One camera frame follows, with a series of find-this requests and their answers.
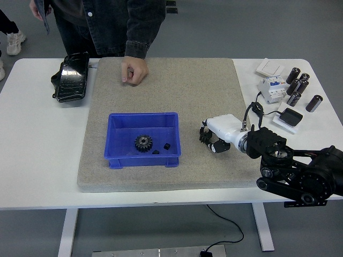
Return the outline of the person's right hand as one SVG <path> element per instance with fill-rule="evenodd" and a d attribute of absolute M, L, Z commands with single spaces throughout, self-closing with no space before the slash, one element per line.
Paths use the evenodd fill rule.
<path fill-rule="evenodd" d="M 31 0 L 29 8 L 33 16 L 40 21 L 51 14 L 51 6 L 49 0 Z"/>

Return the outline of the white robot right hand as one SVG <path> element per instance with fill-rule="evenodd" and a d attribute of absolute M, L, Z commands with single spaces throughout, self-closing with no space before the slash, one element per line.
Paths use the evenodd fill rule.
<path fill-rule="evenodd" d="M 248 132 L 246 121 L 241 122 L 232 114 L 226 114 L 202 121 L 199 140 L 214 153 L 223 153 L 231 145 L 246 153 Z"/>

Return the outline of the person's left hand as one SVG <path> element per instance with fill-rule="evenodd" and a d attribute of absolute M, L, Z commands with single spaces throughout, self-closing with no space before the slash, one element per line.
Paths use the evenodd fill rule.
<path fill-rule="evenodd" d="M 121 62 L 122 82 L 139 85 L 148 75 L 148 66 L 144 59 L 125 56 Z"/>

